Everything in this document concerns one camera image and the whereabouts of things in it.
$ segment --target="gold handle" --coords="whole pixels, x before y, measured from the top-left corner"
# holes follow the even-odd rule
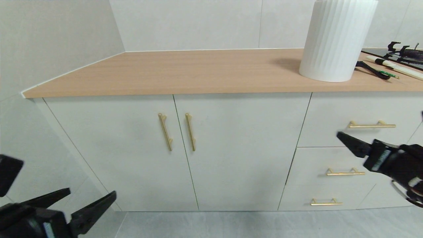
[[[195,139],[194,139],[194,136],[192,135],[192,128],[191,128],[191,118],[192,118],[192,116],[189,113],[186,113],[185,118],[187,119],[188,133],[190,134],[192,151],[195,151]]]
[[[160,123],[162,124],[163,132],[165,133],[166,142],[168,144],[169,151],[172,151],[172,141],[173,139],[169,138],[168,130],[166,129],[166,116],[159,113]]]
[[[395,124],[386,124],[384,121],[379,120],[375,125],[357,125],[354,121],[348,124],[349,129],[369,129],[369,128],[395,128]]]
[[[311,206],[336,206],[336,205],[343,205],[342,202],[337,202],[335,198],[332,198],[333,202],[328,203],[316,203],[316,199],[312,199],[310,205]]]
[[[326,171],[327,176],[341,176],[341,175],[365,175],[366,172],[359,172],[357,168],[351,169],[353,172],[341,172],[341,173],[334,173],[331,168],[328,168]]]

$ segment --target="floor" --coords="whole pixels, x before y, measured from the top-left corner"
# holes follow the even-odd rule
[[[116,238],[416,238],[418,207],[314,212],[129,212]]]

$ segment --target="white ribbed vase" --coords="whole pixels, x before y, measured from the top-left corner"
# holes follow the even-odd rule
[[[299,73],[326,82],[350,80],[377,4],[377,0],[317,0]]]

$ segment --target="gas stove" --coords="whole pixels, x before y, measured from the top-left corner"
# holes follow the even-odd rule
[[[409,45],[405,45],[401,49],[395,48],[396,44],[401,44],[401,42],[391,42],[387,49],[363,48],[361,52],[423,71],[423,50],[417,50],[419,44],[414,49],[409,49]]]

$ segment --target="white cabinet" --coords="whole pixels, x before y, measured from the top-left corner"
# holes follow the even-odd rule
[[[420,124],[417,131],[414,133],[407,144],[419,144],[423,146],[423,123]]]
[[[379,176],[383,177],[383,180],[374,186],[358,209],[413,206],[392,187],[389,177],[382,174]],[[403,187],[399,185],[397,187],[406,192]]]
[[[122,210],[198,209],[172,95],[45,101],[105,188],[117,191]]]
[[[366,142],[378,139],[391,144],[404,144],[421,123],[422,93],[340,92],[313,93],[299,147],[340,147],[337,131]],[[395,128],[348,128],[376,125],[383,121]]]
[[[279,211],[357,209],[373,187],[374,183],[286,186]]]
[[[200,210],[277,210],[309,99],[175,95]]]
[[[297,148],[287,186],[376,184],[380,177],[364,168],[364,162],[346,147]]]

